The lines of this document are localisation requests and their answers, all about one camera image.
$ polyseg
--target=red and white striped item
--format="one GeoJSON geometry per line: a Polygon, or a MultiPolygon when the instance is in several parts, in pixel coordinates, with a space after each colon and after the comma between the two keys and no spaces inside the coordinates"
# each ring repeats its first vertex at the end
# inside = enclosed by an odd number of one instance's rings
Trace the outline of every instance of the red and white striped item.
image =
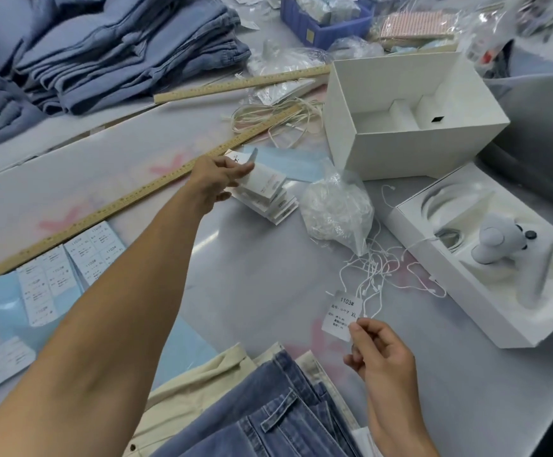
{"type": "Polygon", "coordinates": [[[443,11],[389,14],[381,38],[440,38],[452,35],[454,15],[443,11]]]}

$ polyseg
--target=hand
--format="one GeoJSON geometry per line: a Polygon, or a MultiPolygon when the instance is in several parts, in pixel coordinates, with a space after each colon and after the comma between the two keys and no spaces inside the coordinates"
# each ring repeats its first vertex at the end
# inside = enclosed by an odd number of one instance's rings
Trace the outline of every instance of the hand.
{"type": "Polygon", "coordinates": [[[354,344],[344,363],[365,382],[369,428],[380,452],[384,457],[438,457],[420,410],[410,349],[385,322],[363,318],[349,330],[354,344]]]}
{"type": "Polygon", "coordinates": [[[190,179],[181,190],[199,201],[202,213],[206,214],[215,202],[229,199],[232,194],[223,190],[238,186],[236,180],[248,175],[254,167],[253,162],[240,165],[226,156],[203,155],[196,160],[190,179]]]}

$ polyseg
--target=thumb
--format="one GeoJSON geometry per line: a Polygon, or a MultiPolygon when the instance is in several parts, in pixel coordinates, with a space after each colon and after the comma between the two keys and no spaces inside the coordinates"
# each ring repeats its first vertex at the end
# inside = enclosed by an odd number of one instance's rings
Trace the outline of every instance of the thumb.
{"type": "Polygon", "coordinates": [[[249,173],[251,173],[251,170],[253,170],[254,168],[255,168],[254,162],[248,162],[233,168],[226,168],[227,177],[230,178],[231,181],[238,180],[243,176],[247,176],[249,173]]]}
{"type": "Polygon", "coordinates": [[[381,362],[384,358],[378,351],[372,337],[358,323],[353,322],[348,326],[352,342],[357,347],[365,364],[368,362],[381,362]]]}

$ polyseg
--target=forearm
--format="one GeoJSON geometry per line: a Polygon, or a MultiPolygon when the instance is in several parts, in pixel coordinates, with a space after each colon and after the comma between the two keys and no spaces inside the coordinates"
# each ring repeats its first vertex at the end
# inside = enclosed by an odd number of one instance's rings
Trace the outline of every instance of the forearm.
{"type": "Polygon", "coordinates": [[[0,433],[16,430],[9,441],[24,455],[122,452],[179,311],[202,215],[182,188],[75,303],[0,407],[0,433]],[[37,423],[49,423],[52,438],[37,423]]]}

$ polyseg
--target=person's left hand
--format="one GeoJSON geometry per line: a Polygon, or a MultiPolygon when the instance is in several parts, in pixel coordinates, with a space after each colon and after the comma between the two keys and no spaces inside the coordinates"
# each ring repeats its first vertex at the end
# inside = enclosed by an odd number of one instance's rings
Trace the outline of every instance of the person's left hand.
{"type": "Polygon", "coordinates": [[[199,201],[206,214],[213,209],[215,202],[229,199],[232,194],[224,189],[238,186],[236,180],[248,175],[254,167],[253,162],[240,165],[226,156],[203,155],[196,160],[190,179],[181,190],[199,201]]]}

